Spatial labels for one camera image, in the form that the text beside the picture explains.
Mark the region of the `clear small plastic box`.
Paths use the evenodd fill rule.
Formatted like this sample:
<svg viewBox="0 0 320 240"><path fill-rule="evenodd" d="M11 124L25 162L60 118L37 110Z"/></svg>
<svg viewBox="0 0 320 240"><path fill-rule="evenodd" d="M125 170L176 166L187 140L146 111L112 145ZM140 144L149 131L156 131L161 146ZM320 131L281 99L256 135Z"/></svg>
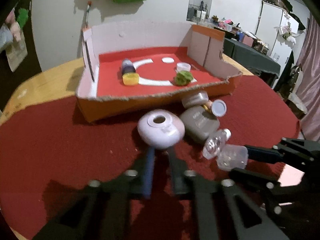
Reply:
<svg viewBox="0 0 320 240"><path fill-rule="evenodd" d="M217 155L217 166L223 171L234 168L245 169L248 162L248 149L245 146L227 144Z"/></svg>

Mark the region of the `clear bottle white cap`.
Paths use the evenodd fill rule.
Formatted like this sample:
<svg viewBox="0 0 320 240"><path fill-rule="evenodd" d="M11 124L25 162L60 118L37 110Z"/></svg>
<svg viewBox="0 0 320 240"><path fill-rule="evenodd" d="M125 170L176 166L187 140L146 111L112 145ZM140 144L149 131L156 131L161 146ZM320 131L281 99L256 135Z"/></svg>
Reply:
<svg viewBox="0 0 320 240"><path fill-rule="evenodd" d="M204 143L202 150L203 157L208 160L215 158L225 146L231 135L232 134L229 129L220 129L211 134Z"/></svg>

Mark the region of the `pink round case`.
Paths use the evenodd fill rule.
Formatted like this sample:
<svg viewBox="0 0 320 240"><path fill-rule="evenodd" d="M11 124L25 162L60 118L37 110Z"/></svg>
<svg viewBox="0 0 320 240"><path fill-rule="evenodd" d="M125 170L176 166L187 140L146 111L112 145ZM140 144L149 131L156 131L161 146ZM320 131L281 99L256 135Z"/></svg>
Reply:
<svg viewBox="0 0 320 240"><path fill-rule="evenodd" d="M185 135L181 119L163 109L156 109L142 116L137 129L142 140L158 150L176 145Z"/></svg>

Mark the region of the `green fuzzy toy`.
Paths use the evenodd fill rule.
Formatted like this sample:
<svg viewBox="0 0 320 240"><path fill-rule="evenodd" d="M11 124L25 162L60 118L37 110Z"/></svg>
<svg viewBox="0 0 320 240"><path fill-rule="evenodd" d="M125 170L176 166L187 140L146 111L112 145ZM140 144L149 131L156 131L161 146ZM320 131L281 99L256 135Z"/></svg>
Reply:
<svg viewBox="0 0 320 240"><path fill-rule="evenodd" d="M191 81L193 81L194 77L191 72L182 70L176 73L174 78L175 85L177 86L187 86Z"/></svg>

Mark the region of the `yellow plastic lid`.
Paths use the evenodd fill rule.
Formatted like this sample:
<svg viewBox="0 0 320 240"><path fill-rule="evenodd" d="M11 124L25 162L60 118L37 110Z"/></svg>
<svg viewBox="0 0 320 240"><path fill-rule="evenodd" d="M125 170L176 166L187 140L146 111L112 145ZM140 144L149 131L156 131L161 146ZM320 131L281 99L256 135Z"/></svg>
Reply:
<svg viewBox="0 0 320 240"><path fill-rule="evenodd" d="M139 84L139 74L126 73L122 76L123 84L126 86L135 86Z"/></svg>

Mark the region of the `pink curtain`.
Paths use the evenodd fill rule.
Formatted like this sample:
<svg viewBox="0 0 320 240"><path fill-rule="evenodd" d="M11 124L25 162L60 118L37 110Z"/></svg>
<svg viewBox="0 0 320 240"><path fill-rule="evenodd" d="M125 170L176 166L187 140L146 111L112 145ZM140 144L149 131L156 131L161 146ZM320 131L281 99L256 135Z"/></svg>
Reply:
<svg viewBox="0 0 320 240"><path fill-rule="evenodd" d="M319 24L311 15L297 63L303 71L297 95L308 112L301 120L304 137L319 141Z"/></svg>

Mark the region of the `grey square case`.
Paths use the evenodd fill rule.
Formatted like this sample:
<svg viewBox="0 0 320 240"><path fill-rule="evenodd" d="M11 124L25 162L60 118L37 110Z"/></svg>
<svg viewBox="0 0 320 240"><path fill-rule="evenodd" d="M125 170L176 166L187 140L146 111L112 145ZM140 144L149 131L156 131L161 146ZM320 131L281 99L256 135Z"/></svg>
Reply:
<svg viewBox="0 0 320 240"><path fill-rule="evenodd" d="M185 126L185 132L195 142L202 144L220 127L218 118L207 112L202 106L185 110L179 118Z"/></svg>

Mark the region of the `red table cloth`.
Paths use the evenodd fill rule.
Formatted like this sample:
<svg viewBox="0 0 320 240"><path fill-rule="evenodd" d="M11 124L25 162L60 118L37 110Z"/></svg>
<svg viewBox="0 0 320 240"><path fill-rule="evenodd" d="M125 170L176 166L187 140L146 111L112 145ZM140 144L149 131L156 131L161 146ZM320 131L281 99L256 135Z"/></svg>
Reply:
<svg viewBox="0 0 320 240"><path fill-rule="evenodd" d="M227 113L220 127L230 144L272 147L296 138L300 123L280 97L256 76L243 76L221 98ZM148 149L137 132L138 111L89 124L74 96L27 107L1 125L1 211L11 228L32 239L90 180L111 180ZM178 158L208 179L227 173L201 157L202 147L185 137ZM132 202L129 239L190 239L194 233L186 200L170 192L168 159L155 165L150 199Z"/></svg>

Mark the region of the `dark cloth covered side table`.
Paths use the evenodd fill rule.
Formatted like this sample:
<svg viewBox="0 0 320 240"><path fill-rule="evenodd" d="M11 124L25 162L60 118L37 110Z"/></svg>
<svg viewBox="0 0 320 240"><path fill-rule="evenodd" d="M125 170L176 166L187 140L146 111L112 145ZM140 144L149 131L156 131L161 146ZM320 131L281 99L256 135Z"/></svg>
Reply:
<svg viewBox="0 0 320 240"><path fill-rule="evenodd" d="M270 87L280 76L280 65L278 63L246 44L225 38L223 53L260 77Z"/></svg>

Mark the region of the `white refrigerator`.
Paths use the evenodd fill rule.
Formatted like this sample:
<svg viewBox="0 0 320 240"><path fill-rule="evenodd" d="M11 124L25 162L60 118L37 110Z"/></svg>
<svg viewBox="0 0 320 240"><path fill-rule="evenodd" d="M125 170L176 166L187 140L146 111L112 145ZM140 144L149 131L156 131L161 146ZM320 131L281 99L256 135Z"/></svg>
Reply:
<svg viewBox="0 0 320 240"><path fill-rule="evenodd" d="M281 7L263 2L256 36L268 47L267 56L286 64L296 45L299 23Z"/></svg>

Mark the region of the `white small cup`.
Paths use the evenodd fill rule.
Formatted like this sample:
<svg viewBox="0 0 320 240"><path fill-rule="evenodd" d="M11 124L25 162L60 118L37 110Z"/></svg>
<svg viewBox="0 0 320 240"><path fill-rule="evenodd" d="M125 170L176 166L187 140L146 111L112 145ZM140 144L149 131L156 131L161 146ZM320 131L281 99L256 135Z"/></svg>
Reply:
<svg viewBox="0 0 320 240"><path fill-rule="evenodd" d="M191 70L191 65L186 62L179 62L176 64L176 72L187 71Z"/></svg>

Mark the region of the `wooden table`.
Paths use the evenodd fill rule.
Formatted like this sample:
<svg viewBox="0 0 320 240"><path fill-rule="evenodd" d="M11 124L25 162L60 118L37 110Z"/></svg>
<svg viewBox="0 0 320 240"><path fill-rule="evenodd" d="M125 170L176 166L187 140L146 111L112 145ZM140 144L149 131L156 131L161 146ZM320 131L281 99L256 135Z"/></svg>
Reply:
<svg viewBox="0 0 320 240"><path fill-rule="evenodd" d="M9 120L13 114L28 106L74 96L83 68L83 59L76 59L42 72L22 83L9 99L1 115L1 124ZM122 97L111 101L78 98L77 103L80 110L88 111L92 115L86 120L93 122L98 118L134 112L140 109L164 107L177 102L180 97L180 95L136 99Z"/></svg>

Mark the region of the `cardboard box with red bottom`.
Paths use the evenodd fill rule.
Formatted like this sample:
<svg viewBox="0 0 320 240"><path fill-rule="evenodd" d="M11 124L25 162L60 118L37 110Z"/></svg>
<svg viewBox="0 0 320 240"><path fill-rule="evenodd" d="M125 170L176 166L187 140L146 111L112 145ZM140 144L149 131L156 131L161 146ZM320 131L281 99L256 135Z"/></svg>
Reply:
<svg viewBox="0 0 320 240"><path fill-rule="evenodd" d="M106 23L82 32L84 71L76 98L114 100L162 98L204 90L232 93L242 73L222 57L224 33L188 22ZM121 64L133 62L139 84L123 84ZM176 64L191 65L194 79L175 85Z"/></svg>

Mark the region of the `pink plush toys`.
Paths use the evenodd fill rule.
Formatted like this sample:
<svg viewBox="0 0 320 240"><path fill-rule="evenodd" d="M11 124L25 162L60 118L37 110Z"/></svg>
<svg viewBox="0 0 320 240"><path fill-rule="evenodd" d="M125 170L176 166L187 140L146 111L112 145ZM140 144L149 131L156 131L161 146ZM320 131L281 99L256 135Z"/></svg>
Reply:
<svg viewBox="0 0 320 240"><path fill-rule="evenodd" d="M19 23L15 18L15 9L12 9L9 15L5 20L6 25L9 27L9 30L16 42L21 41L21 29Z"/></svg>

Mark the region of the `dark wooden door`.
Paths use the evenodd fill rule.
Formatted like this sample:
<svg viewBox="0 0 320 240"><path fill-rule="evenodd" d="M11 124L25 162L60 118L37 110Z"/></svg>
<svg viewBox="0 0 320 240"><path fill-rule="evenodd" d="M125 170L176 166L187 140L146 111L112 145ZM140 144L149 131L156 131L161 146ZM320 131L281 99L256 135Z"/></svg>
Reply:
<svg viewBox="0 0 320 240"><path fill-rule="evenodd" d="M21 29L21 40L13 39L12 44L1 52L1 111L21 83L42 72L32 30L31 0L17 3L16 16L21 9L28 11L28 20Z"/></svg>

